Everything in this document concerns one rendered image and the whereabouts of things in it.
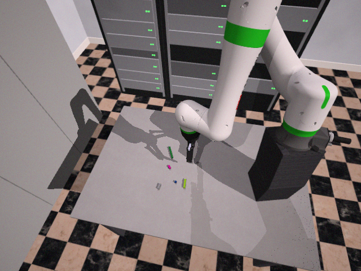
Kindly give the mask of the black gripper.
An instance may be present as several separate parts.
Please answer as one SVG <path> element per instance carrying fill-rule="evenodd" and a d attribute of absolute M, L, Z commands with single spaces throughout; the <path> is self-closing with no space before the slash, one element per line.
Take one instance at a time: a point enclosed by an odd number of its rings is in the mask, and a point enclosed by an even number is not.
<path fill-rule="evenodd" d="M 194 164 L 193 162 L 193 148 L 195 147 L 195 142 L 197 140 L 199 140 L 199 136 L 196 139 L 186 139 L 185 140 L 188 142 L 187 145 L 187 162 L 190 164 Z"/>

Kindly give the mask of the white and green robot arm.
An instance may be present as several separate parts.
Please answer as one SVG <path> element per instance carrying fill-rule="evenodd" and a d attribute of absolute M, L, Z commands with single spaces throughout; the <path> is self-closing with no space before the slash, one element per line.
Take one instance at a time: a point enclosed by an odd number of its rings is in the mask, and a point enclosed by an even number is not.
<path fill-rule="evenodd" d="M 175 118 L 186 139 L 200 134 L 212 141 L 231 132 L 250 73 L 261 55 L 275 89 L 288 102 L 276 140 L 295 151 L 323 153 L 332 141 L 351 144 L 321 127 L 337 95 L 337 87 L 306 68 L 290 45 L 276 16 L 282 0 L 224 0 L 229 7 L 221 62 L 210 108 L 184 100 Z M 192 130 L 193 129 L 193 130 Z"/>

